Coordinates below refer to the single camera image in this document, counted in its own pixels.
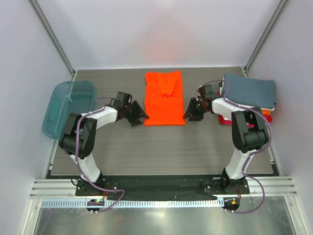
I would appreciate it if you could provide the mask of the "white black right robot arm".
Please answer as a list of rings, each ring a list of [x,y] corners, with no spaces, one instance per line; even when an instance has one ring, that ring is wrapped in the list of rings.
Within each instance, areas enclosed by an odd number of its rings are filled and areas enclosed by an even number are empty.
[[[236,193],[246,179],[250,160],[270,141],[267,120],[258,107],[246,108],[216,95],[212,85],[198,88],[198,97],[191,98],[183,118],[201,121],[205,113],[218,114],[231,120],[232,142],[235,147],[229,164],[223,169],[219,187],[225,193]]]

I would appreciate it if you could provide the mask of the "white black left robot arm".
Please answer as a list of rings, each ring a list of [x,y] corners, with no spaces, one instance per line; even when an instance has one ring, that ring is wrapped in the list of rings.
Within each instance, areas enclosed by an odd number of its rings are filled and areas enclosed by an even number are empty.
[[[110,98],[109,104],[103,104],[102,98],[96,102],[100,109],[87,113],[71,113],[63,128],[59,139],[59,147],[74,161],[80,172],[80,181],[77,186],[85,185],[97,191],[123,194],[122,189],[108,189],[104,186],[103,174],[97,167],[93,149],[96,132],[105,125],[126,119],[132,127],[142,125],[141,119],[149,119],[148,114],[133,96],[128,93],[118,92],[116,98]]]

